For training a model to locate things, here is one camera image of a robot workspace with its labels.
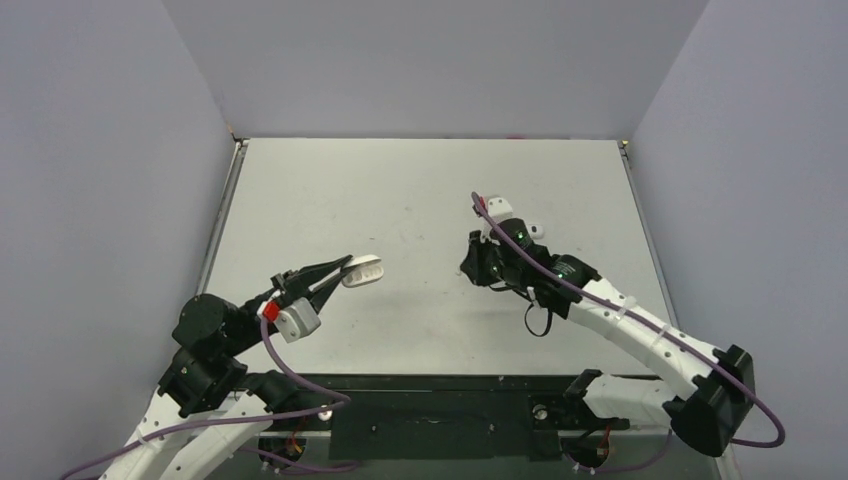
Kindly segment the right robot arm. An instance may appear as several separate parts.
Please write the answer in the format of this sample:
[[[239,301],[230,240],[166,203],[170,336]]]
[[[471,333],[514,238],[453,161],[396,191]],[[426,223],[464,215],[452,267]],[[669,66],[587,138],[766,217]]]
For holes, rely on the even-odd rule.
[[[461,272],[479,287],[509,290],[534,306],[589,329],[648,368],[652,380],[587,369],[564,400],[566,418],[578,427],[622,419],[671,429],[695,451],[721,456],[753,407],[752,356],[721,349],[682,332],[620,292],[582,260],[552,254],[512,218],[500,228],[473,230]]]

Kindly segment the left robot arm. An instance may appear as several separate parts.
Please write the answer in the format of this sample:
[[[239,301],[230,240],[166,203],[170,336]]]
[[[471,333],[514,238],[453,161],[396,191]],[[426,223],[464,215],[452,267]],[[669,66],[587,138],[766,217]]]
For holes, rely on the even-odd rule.
[[[347,405],[349,396],[288,367],[271,336],[314,333],[336,288],[372,281],[375,260],[346,255],[277,274],[241,305],[211,293],[189,299],[172,332],[178,349],[132,436],[102,458],[102,478],[203,479],[267,428]]]

